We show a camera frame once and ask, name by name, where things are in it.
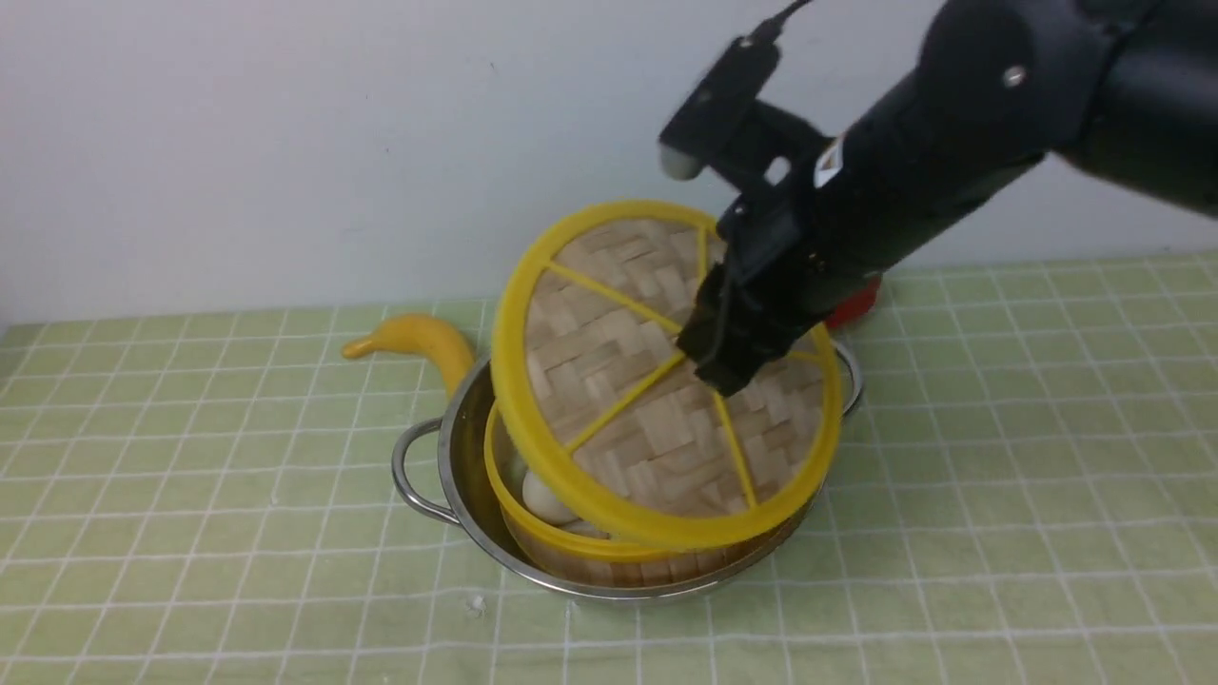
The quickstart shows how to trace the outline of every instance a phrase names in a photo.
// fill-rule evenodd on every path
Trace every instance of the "black cable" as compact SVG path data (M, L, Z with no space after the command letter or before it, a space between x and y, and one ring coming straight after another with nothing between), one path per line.
M758 27L753 29L753 33L749 34L749 38L754 43L773 43L778 40L778 37L782 35L782 27L786 26L787 20L811 2L812 0L794 0L790 5L783 7L777 15L759 23Z

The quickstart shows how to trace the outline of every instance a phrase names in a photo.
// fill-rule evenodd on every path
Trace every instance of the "yellow plastic rim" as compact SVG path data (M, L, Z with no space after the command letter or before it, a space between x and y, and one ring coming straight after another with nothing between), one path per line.
M675 322L652 312L643 305L633 302L627 296L608 286L592 282L583 274L572 273L553 262L553 257L568 243L602 224L628 219L657 219L683 223L703 232L699 244L705 245L706 236L714 235L714 217L667 202L652 200L622 201L594 205L576 212L554 224L537 243L525 252L516 271L508 280L503 300L499 305L492 336L491 379L498 399L501 416L516 451L529 468L537 474L554 495L576 516L592 525L621 539L639 545L674 550L692 551L727 547L737 542L761 535L790 518L801 506L816 494L825 480L837 451L842 430L842 379L838 375L838 360L833 352L828 332L823 325L812 329L810 336L816 352L809 355L809 361L816 363L823 375L823 400L821 402L821 428L804 467L777 495L765 502L755 502L750 497L750 508L730 516L711 518L686 518L665 514L641 507L620 497L596 479L585 473L571 458L571 451L554 438L541 414L541 408L532 395L532 383L525 367L525 324L529 303L538 278L552 271L598 293L610 295L622 306L635 313L658 322L670 334L676 335ZM646 385L654 383L667 369L681 362L677 357L652 374ZM637 399L644 388L628 392L622 406ZM715 395L720 414L723 410L722 399ZM728 433L731 452L737 462L737 470L744 466L738 445L734 445L730 421L725 422ZM585 433L594 431L594 425ZM747 469L742 473L743 486L748 492Z
M499 473L499 461L495 457L495 429L499 424L499 403L491 405L491 413L486 417L486 434L482 436L482 458L486 461L486 475L491 481L491 490L499 500L508 518L525 529L540 542L563 550L571 555L586 559L616 563L642 563L672 558L672 552L667 550L654 550L632 542L620 540L598 540L575 533L568 533L546 523L532 514L524 505L516 500L503 481Z

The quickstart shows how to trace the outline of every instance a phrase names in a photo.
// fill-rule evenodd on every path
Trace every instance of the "red object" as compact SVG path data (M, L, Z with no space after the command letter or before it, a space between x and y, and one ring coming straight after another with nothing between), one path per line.
M833 310L833 314L825 322L825 325L828 328L839 328L870 312L879 297L879 282L881 277L872 278L867 283L867 286L859 294L838 305L838 308Z

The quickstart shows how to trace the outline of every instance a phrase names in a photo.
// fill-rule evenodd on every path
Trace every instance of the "screw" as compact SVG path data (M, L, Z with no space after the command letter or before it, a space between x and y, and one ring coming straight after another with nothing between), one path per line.
M1027 78L1028 71L1019 65L1016 65L1002 72L1002 85L1007 88L1017 88Z

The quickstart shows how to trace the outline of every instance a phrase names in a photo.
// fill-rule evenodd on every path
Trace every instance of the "sticker label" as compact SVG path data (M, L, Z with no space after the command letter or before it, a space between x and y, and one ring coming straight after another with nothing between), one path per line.
M825 184L833 180L833 177L842 171L844 162L842 160L842 139L837 138L829 146L821 152L818 160L816 160L816 172L812 176L812 185L816 188L825 188Z

